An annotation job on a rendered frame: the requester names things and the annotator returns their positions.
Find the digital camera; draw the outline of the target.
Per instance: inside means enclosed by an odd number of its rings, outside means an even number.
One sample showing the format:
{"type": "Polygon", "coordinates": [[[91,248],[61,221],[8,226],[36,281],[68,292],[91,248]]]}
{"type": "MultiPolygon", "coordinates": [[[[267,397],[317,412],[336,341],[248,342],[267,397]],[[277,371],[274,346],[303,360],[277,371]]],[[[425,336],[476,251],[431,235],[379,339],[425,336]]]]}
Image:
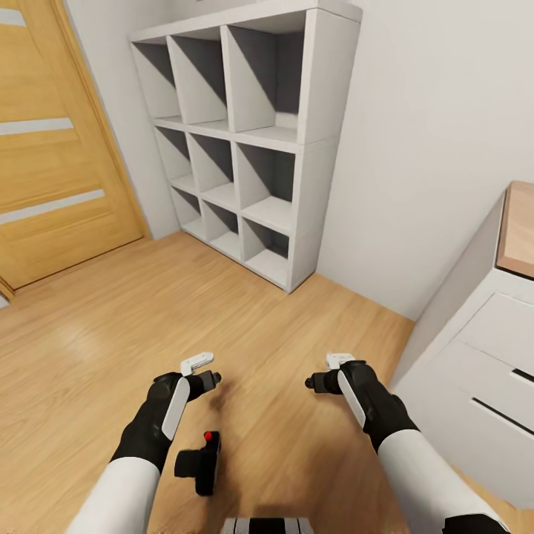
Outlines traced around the digital camera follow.
{"type": "Polygon", "coordinates": [[[206,432],[205,440],[206,446],[201,450],[179,450],[174,476],[195,478],[196,494],[211,496],[214,495],[217,483],[221,437],[219,432],[206,432]]]}

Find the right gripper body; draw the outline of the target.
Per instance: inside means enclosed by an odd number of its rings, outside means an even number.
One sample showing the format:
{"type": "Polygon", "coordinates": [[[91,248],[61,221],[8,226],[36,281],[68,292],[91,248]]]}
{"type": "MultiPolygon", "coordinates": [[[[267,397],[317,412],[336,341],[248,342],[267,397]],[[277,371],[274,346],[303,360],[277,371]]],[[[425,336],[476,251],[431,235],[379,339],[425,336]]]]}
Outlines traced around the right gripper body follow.
{"type": "Polygon", "coordinates": [[[340,395],[340,392],[336,390],[332,383],[332,377],[336,370],[330,372],[321,372],[313,374],[314,392],[315,393],[332,393],[334,395],[340,395]]]}

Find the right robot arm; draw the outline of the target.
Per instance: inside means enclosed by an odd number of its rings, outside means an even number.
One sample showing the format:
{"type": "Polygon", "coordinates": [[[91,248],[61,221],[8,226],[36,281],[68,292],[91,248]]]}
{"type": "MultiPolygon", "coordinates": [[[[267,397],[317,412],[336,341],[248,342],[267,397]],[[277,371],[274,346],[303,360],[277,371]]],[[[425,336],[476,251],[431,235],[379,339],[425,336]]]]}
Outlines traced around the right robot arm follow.
{"type": "Polygon", "coordinates": [[[512,534],[409,418],[365,360],[327,354],[326,371],[307,378],[315,393],[343,394],[369,434],[411,534],[512,534]]]}

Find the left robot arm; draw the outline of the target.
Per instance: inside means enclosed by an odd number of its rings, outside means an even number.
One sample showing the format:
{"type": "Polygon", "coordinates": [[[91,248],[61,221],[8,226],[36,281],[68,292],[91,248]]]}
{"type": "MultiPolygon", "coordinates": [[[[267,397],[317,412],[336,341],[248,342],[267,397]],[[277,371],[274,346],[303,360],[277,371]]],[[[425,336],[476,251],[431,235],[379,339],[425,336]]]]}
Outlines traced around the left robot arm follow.
{"type": "Polygon", "coordinates": [[[219,372],[194,371],[214,362],[201,353],[181,362],[181,373],[154,378],[111,462],[64,534],[147,534],[170,446],[188,402],[212,391],[219,372]]]}

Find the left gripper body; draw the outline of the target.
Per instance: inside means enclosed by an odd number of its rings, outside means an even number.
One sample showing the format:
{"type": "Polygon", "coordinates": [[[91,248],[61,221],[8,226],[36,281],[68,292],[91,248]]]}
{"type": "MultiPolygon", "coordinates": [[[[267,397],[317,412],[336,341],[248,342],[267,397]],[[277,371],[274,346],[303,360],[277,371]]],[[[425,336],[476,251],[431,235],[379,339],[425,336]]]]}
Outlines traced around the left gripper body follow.
{"type": "Polygon", "coordinates": [[[196,384],[196,393],[194,393],[194,396],[190,401],[193,401],[206,392],[212,391],[216,387],[213,372],[211,370],[207,370],[198,375],[190,375],[188,378],[191,378],[194,381],[194,384],[196,384]]]}

